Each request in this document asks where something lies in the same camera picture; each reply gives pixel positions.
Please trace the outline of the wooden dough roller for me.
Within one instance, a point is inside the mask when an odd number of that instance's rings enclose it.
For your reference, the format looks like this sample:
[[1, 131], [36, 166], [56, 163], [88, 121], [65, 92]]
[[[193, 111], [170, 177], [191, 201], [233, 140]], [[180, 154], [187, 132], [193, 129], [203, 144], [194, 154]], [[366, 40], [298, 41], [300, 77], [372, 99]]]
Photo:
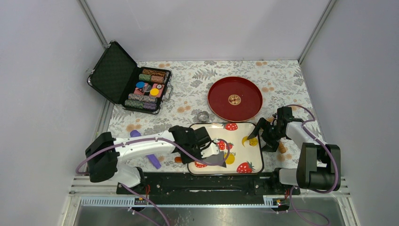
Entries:
[[[269, 117], [266, 120], [272, 124], [276, 119], [274, 117]], [[286, 149], [286, 147], [284, 146], [284, 144], [283, 144], [283, 142], [281, 140], [279, 141], [278, 151], [281, 154], [284, 154], [284, 153], [287, 152], [287, 149]]]

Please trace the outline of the small glass cup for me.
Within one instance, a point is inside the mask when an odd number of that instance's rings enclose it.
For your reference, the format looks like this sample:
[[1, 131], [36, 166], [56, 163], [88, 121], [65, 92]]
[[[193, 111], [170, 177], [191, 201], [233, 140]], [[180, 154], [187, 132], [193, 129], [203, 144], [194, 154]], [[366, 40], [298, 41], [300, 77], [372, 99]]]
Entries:
[[197, 114], [197, 120], [201, 123], [207, 123], [209, 121], [209, 113], [207, 111], [201, 111]]

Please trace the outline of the metal spatula wooden handle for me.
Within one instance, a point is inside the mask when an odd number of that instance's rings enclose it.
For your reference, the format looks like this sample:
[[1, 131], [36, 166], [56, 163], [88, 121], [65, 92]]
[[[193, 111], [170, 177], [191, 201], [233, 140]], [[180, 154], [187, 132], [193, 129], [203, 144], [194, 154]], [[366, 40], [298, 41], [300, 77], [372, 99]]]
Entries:
[[[207, 163], [212, 163], [212, 164], [220, 163], [220, 164], [218, 164], [218, 166], [226, 168], [227, 167], [226, 163], [222, 162], [222, 160], [224, 159], [224, 156], [225, 156], [225, 152], [220, 151], [219, 154], [211, 155], [209, 157], [202, 159], [201, 161], [207, 162]], [[181, 157], [175, 157], [174, 161], [177, 163], [183, 163]], [[199, 163], [197, 165], [200, 167], [204, 166], [201, 163]]]

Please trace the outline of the white strawberry tray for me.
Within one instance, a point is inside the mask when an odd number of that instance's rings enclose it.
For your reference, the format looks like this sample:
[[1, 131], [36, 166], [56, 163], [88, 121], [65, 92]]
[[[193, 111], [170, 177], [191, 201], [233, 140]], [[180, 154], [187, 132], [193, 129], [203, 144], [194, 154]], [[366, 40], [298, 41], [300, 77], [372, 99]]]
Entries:
[[257, 137], [247, 139], [255, 128], [250, 122], [222, 122], [197, 123], [190, 126], [193, 129], [205, 127], [212, 140], [217, 142], [219, 152], [233, 154], [235, 162], [227, 167], [205, 165], [200, 167], [199, 162], [188, 164], [188, 171], [196, 176], [221, 174], [255, 174], [263, 170], [263, 157]]

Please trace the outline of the yellow dough piece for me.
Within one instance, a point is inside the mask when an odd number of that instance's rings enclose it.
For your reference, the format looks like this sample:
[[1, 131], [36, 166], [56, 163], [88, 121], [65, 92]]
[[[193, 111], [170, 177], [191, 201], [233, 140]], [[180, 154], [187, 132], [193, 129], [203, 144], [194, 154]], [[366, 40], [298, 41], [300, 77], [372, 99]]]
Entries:
[[224, 158], [225, 158], [225, 163], [228, 165], [233, 164], [235, 162], [235, 156], [231, 153], [228, 155], [225, 154]]

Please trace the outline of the red round plate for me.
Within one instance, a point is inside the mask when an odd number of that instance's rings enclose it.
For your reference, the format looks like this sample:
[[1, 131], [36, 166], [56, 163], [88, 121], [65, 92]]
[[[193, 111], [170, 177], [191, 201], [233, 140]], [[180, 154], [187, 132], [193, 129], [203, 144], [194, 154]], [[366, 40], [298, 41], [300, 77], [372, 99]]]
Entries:
[[242, 77], [225, 77], [216, 81], [208, 91], [207, 102], [219, 118], [243, 122], [254, 118], [261, 110], [260, 89]]

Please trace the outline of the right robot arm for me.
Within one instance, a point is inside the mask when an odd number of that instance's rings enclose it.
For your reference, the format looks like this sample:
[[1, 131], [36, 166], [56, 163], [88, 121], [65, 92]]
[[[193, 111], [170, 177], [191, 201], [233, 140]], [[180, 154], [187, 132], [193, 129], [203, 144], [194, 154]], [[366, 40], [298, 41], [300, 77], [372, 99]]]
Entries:
[[309, 189], [327, 194], [337, 191], [341, 182], [341, 150], [337, 145], [327, 144], [317, 138], [305, 126], [307, 120], [293, 115], [294, 105], [277, 109], [271, 122], [260, 118], [254, 130], [247, 137], [260, 137], [264, 141], [261, 151], [276, 152], [280, 140], [292, 140], [300, 148], [300, 157], [295, 169], [276, 168], [270, 180], [270, 188], [281, 194], [288, 186]]

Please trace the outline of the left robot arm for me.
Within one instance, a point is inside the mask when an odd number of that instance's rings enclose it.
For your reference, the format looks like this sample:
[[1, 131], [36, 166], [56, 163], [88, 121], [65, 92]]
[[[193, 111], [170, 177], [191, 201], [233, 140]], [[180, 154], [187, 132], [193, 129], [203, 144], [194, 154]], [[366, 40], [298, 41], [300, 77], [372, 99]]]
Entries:
[[216, 157], [223, 162], [217, 140], [211, 139], [207, 129], [173, 126], [153, 135], [113, 138], [110, 132], [99, 135], [85, 150], [85, 164], [92, 183], [115, 181], [139, 194], [145, 190], [146, 181], [140, 167], [130, 167], [126, 161], [159, 153], [178, 153], [184, 164], [198, 161], [211, 165], [205, 159]]

